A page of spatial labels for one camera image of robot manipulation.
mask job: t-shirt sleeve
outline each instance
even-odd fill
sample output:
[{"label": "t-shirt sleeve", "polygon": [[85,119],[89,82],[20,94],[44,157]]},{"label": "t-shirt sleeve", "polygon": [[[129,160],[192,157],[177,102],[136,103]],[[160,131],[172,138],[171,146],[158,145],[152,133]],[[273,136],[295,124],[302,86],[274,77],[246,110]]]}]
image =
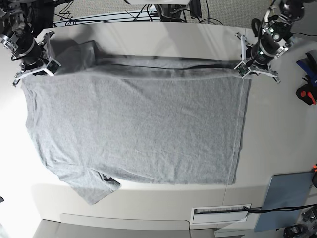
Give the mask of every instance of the t-shirt sleeve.
[{"label": "t-shirt sleeve", "polygon": [[65,163],[53,163],[48,169],[68,183],[88,204],[93,205],[116,191],[120,183],[95,170]]}]

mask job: floor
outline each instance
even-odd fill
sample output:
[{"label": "floor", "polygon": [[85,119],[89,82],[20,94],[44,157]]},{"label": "floor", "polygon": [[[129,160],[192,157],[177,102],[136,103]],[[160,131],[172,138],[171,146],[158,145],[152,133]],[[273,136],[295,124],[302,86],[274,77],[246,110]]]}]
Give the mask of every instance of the floor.
[{"label": "floor", "polygon": [[[209,6],[210,18],[220,20],[225,26],[251,28],[253,18],[262,18],[270,5],[271,0],[201,0],[203,19],[207,18],[207,4]],[[66,5],[60,5],[56,9],[59,13]],[[109,12],[120,12],[129,10],[141,10],[142,5],[128,5],[124,0],[74,0],[67,10],[69,17],[80,17]],[[304,18],[296,22],[293,32],[302,32],[310,35],[317,35],[316,11],[317,2],[305,5]],[[198,23],[197,19],[191,19],[187,12],[187,21]],[[317,41],[317,37],[301,36],[305,39]]]}]

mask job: blue object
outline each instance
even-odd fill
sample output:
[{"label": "blue object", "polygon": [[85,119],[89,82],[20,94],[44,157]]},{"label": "blue object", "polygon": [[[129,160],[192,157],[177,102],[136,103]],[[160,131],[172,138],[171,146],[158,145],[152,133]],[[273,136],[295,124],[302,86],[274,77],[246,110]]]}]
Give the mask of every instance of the blue object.
[{"label": "blue object", "polygon": [[[312,184],[312,172],[274,175],[271,179],[262,210],[298,207],[306,202]],[[301,210],[260,214],[254,232],[274,230],[293,225]]]},{"label": "blue object", "polygon": [[303,69],[303,71],[306,72],[306,74],[311,78],[311,83],[313,87],[317,87],[317,74],[314,74],[314,72],[309,68],[308,65],[306,65],[301,60],[297,61],[296,64]]}]

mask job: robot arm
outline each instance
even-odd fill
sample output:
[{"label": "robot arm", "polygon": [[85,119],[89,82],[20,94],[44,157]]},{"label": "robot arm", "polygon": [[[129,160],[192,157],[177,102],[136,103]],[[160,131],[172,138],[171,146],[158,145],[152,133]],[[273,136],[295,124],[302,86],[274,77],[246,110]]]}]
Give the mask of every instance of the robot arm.
[{"label": "robot arm", "polygon": [[[282,0],[278,6],[275,6],[276,1],[273,1],[262,21],[252,20],[252,30],[258,38],[254,45],[248,43],[245,36],[237,34],[242,43],[243,57],[235,69],[242,78],[248,74],[266,74],[280,82],[277,72],[271,70],[270,63],[294,45],[292,25],[303,18],[303,4],[313,1],[315,0]],[[275,8],[279,8],[280,14],[270,17]]]},{"label": "robot arm", "polygon": [[50,24],[45,25],[38,13],[44,7],[54,8],[65,2],[0,0],[0,42],[12,53],[12,61],[21,61],[21,71],[15,75],[14,86],[30,74],[53,76],[60,67],[51,50],[50,37],[53,32],[47,33],[40,43],[34,38],[45,27],[52,27]]}]

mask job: white panel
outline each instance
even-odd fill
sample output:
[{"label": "white panel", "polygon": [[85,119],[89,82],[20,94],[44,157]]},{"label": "white panel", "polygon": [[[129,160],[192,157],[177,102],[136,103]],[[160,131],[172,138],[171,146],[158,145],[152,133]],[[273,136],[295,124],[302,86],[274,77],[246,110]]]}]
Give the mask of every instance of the white panel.
[{"label": "white panel", "polygon": [[185,220],[130,220],[130,219],[113,219],[104,217],[88,217],[72,214],[61,214],[60,220],[63,223],[82,225],[89,227],[128,229],[128,230],[155,230],[155,231],[172,231],[172,230],[189,230],[189,222]]},{"label": "white panel", "polygon": [[141,231],[86,227],[61,223],[58,238],[190,238],[189,231]]},{"label": "white panel", "polygon": [[248,212],[228,212],[228,213],[209,213],[195,214],[193,224],[195,223],[223,223],[236,222],[246,218]]}]

